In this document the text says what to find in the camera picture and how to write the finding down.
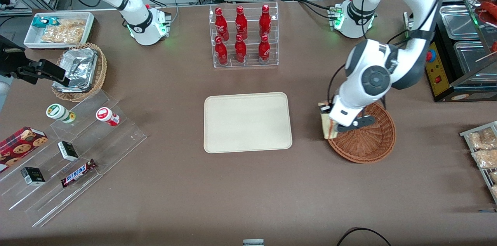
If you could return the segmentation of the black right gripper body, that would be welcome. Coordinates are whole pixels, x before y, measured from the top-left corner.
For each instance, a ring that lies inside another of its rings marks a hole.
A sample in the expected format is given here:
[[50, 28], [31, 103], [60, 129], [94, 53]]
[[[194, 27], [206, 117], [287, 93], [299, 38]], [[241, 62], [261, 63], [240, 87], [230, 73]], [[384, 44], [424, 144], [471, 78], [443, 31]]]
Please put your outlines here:
[[16, 45], [14, 42], [0, 36], [0, 75], [10, 78], [18, 68], [27, 66], [25, 48]]

